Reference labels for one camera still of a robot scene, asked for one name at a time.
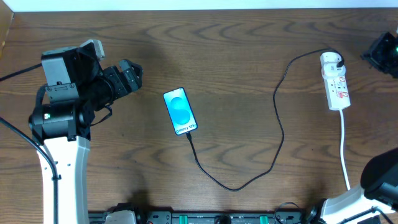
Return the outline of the blue Galaxy smartphone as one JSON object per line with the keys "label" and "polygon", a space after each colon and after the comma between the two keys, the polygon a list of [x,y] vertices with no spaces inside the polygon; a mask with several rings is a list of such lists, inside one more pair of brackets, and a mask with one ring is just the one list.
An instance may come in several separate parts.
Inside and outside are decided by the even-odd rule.
{"label": "blue Galaxy smartphone", "polygon": [[198,128],[184,88],[180,87],[164,93],[163,99],[176,135],[186,134]]}

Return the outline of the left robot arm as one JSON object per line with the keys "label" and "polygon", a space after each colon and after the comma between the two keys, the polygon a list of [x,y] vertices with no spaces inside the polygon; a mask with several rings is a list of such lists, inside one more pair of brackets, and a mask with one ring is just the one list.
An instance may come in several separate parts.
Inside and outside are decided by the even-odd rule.
{"label": "left robot arm", "polygon": [[89,222],[86,168],[95,113],[142,86],[139,64],[124,59],[102,68],[104,58],[95,39],[41,56],[47,82],[37,92],[29,127],[40,147],[44,223]]}

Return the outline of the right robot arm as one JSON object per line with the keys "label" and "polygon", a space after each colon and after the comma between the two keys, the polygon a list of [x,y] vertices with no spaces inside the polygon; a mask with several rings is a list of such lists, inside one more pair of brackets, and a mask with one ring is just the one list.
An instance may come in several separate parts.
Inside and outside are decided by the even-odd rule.
{"label": "right robot arm", "polygon": [[[380,72],[397,77],[397,36],[381,34],[361,58]],[[320,63],[328,107],[341,113],[351,104],[345,60],[337,50],[328,49],[321,54]],[[347,191],[314,205],[303,218],[304,223],[371,223],[378,215],[397,211],[397,149],[372,158],[355,187],[349,184],[343,145],[340,161]]]}

